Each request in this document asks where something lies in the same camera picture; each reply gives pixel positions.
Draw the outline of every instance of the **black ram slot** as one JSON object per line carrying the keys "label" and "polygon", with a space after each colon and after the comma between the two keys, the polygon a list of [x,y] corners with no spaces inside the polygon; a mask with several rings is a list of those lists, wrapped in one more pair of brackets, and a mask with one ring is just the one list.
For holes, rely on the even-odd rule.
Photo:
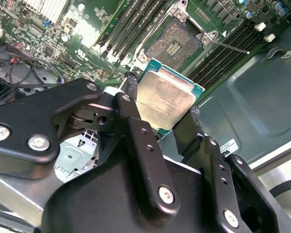
{"label": "black ram slot", "polygon": [[[242,50],[253,50],[263,43],[263,36],[253,27],[252,23],[244,22],[223,43]],[[245,56],[244,53],[218,46],[188,77],[208,89],[221,78],[227,78],[228,72]]]}
{"label": "black ram slot", "polygon": [[156,9],[151,13],[149,18],[146,20],[146,22],[139,29],[137,34],[135,34],[133,39],[130,40],[130,42],[125,46],[125,49],[123,50],[123,52],[120,55],[120,61],[122,61],[126,57],[126,55],[128,54],[129,50],[131,49],[132,45],[137,41],[137,39],[141,36],[141,34],[145,31],[145,29],[148,28],[148,26],[151,24],[151,22],[156,17],[156,15],[162,10],[162,8],[164,7],[165,3],[166,3],[166,0],[162,0],[161,3],[159,3],[159,5],[156,7]]}
{"label": "black ram slot", "polygon": [[131,33],[136,29],[136,27],[139,25],[139,23],[142,21],[143,17],[145,16],[145,13],[150,9],[154,4],[156,0],[148,1],[148,4],[145,6],[142,12],[137,14],[136,20],[130,24],[127,28],[127,30],[123,30],[121,35],[119,36],[120,39],[117,41],[117,44],[115,46],[115,49],[113,51],[113,55],[116,56],[117,53],[122,49],[123,45],[126,43],[126,41],[131,36]]}

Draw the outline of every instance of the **screw hole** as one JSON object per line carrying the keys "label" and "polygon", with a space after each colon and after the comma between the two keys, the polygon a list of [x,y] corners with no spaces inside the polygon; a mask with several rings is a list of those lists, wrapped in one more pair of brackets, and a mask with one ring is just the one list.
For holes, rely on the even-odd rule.
{"label": "screw hole", "polygon": [[31,92],[31,89],[30,88],[24,88],[24,92],[29,93],[29,92]]}
{"label": "screw hole", "polygon": [[106,118],[105,116],[100,116],[100,117],[98,117],[98,119],[97,119],[97,123],[98,123],[99,125],[104,125],[104,124],[106,123],[106,121],[107,121],[107,118]]}
{"label": "screw hole", "polygon": [[143,134],[147,134],[147,130],[146,129],[141,129],[141,132],[143,133]]}
{"label": "screw hole", "polygon": [[92,91],[97,91],[96,85],[94,85],[92,83],[88,83],[86,86],[87,86],[88,89],[90,89]]}
{"label": "screw hole", "polygon": [[227,182],[227,180],[226,179],[224,179],[224,178],[221,178],[221,181],[225,184],[225,185],[228,185],[228,182]]}
{"label": "screw hole", "polygon": [[150,151],[150,152],[153,152],[153,151],[154,151],[154,148],[153,148],[153,146],[151,146],[151,145],[147,145],[147,146],[146,146],[146,149],[147,149],[148,151]]}

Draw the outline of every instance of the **ram slot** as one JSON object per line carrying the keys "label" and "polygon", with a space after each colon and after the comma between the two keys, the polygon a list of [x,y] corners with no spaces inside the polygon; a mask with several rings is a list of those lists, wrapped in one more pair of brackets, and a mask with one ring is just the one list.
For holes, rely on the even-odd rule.
{"label": "ram slot", "polygon": [[140,10],[134,15],[131,23],[128,25],[126,29],[123,29],[122,33],[119,35],[119,39],[116,42],[116,46],[113,51],[113,55],[116,56],[117,53],[122,49],[123,45],[126,43],[126,41],[129,39],[131,34],[134,32],[134,30],[137,28],[139,23],[142,21],[145,12],[147,12],[154,4],[156,0],[146,0]]}
{"label": "ram slot", "polygon": [[151,7],[145,15],[143,21],[138,25],[138,31],[135,33],[133,38],[131,38],[128,43],[122,48],[120,52],[118,63],[121,63],[122,60],[127,56],[128,52],[132,49],[132,46],[136,43],[138,38],[142,35],[142,33],[148,28],[148,26],[153,22],[154,18],[157,14],[163,9],[167,0],[158,0]]}

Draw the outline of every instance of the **black plastic bracket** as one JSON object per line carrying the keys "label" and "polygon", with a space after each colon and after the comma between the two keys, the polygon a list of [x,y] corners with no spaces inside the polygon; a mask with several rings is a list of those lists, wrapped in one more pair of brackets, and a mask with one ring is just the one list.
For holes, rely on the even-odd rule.
{"label": "black plastic bracket", "polygon": [[249,165],[234,154],[225,161],[232,170],[239,209],[248,227],[253,232],[291,233],[291,219]]}
{"label": "black plastic bracket", "polygon": [[195,106],[173,130],[184,163],[202,172],[204,221],[210,231],[243,232],[231,171],[217,142],[204,135],[198,115]]}
{"label": "black plastic bracket", "polygon": [[[9,137],[0,141],[0,173],[30,179],[48,175],[58,157],[58,138],[69,116],[101,93],[92,82],[77,79],[0,106],[0,125],[10,131]],[[43,135],[50,142],[47,150],[28,146],[35,135]]]}

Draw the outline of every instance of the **black cable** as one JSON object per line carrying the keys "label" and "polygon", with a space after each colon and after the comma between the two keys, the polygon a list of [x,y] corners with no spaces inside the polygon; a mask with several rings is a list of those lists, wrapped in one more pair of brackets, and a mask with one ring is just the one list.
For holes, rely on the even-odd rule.
{"label": "black cable", "polygon": [[59,84],[56,83],[46,83],[46,84],[15,84],[15,88],[39,88],[39,87],[55,87]]}
{"label": "black cable", "polygon": [[23,63],[23,62],[28,62],[29,63],[29,67],[30,67],[30,71],[28,72],[28,74],[19,82],[17,82],[16,84],[21,84],[22,82],[26,81],[29,77],[30,77],[30,74],[32,73],[32,70],[34,69],[33,68],[33,62],[30,61],[30,60],[19,60],[17,62],[15,62],[14,64],[12,64],[11,68],[10,68],[10,71],[9,71],[9,79],[10,79],[10,84],[13,85],[13,77],[12,77],[12,71],[13,69],[16,67],[16,65],[20,64],[20,63]]}

